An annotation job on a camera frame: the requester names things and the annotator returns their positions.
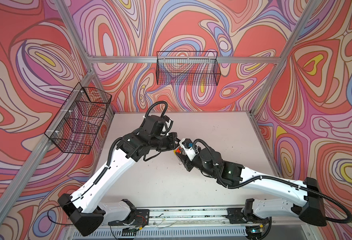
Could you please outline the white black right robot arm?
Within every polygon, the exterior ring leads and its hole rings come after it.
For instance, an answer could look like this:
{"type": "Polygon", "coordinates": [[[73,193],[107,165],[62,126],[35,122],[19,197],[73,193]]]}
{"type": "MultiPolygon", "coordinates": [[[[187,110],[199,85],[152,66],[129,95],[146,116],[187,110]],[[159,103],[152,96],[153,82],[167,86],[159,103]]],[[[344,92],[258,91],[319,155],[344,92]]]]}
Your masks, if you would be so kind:
{"type": "Polygon", "coordinates": [[[327,225],[324,200],[314,178],[294,181],[264,175],[241,164],[224,161],[219,152],[211,154],[207,149],[196,154],[194,150],[179,147],[175,154],[188,172],[196,168],[226,189],[244,188],[275,196],[272,200],[247,199],[242,210],[244,221],[284,216],[317,227],[327,225]]]}

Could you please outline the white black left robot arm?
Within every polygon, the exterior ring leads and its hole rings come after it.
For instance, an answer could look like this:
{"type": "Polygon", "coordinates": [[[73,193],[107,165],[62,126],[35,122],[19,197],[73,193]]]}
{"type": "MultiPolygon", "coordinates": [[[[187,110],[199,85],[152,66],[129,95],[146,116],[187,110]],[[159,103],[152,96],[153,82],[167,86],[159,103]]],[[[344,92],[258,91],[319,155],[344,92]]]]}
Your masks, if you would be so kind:
{"type": "Polygon", "coordinates": [[[139,128],[117,138],[111,145],[105,164],[78,190],[63,194],[58,204],[84,237],[110,222],[134,220],[135,206],[127,199],[106,204],[101,200],[112,185],[139,160],[149,160],[151,150],[158,153],[177,147],[173,121],[166,115],[145,115],[139,128]]]}

